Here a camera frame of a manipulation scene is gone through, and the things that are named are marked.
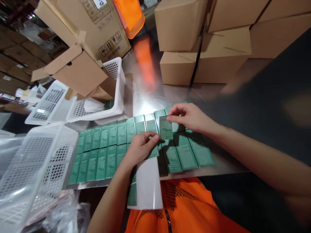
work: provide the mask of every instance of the orange mesh vest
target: orange mesh vest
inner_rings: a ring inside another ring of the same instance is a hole
[[[173,233],[248,232],[220,212],[196,177],[161,181],[161,190]],[[168,233],[165,210],[131,210],[126,233],[132,232]]]
[[[133,39],[142,29],[145,16],[138,0],[113,0],[126,36]]]

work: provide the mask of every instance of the hand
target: hand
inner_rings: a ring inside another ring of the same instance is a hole
[[[151,131],[136,134],[124,158],[131,166],[135,166],[147,157],[159,139],[160,136]]]
[[[168,113],[167,120],[183,124],[192,131],[206,135],[215,133],[220,128],[219,124],[205,115],[201,109],[192,103],[174,104]]]

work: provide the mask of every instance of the left hand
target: left hand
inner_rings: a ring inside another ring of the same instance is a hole
[[[152,148],[159,141],[160,136],[154,132],[147,131],[141,134],[136,134],[133,137],[131,145],[124,159],[131,165],[135,166],[140,161],[143,161],[150,153]]]

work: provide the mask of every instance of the white basket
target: white basket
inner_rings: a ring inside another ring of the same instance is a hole
[[[0,231],[20,232],[59,198],[78,132],[64,122],[29,131],[0,181]]]
[[[68,86],[55,80],[48,88],[35,109],[25,120],[29,125],[46,125],[57,121],[65,121],[72,100],[65,100]]]
[[[104,68],[110,75],[117,80],[116,94],[114,97],[114,106],[111,109],[96,112],[86,113],[84,110],[84,101],[77,101],[77,97],[73,98],[73,102],[66,117],[67,122],[75,122],[79,120],[98,120],[106,117],[119,115],[123,112],[123,97],[124,97],[124,72],[122,69],[122,59],[117,57],[108,62],[103,63]]]

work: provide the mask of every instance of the person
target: person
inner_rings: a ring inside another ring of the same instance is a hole
[[[311,168],[261,142],[222,126],[191,103],[175,104],[167,120],[202,133],[224,148],[259,178],[282,193],[300,223],[311,219]],[[160,137],[135,135],[89,224],[87,233],[119,232],[133,167],[146,158]],[[217,208],[211,193],[196,178],[161,181],[164,209],[131,210],[126,232],[248,232]]]

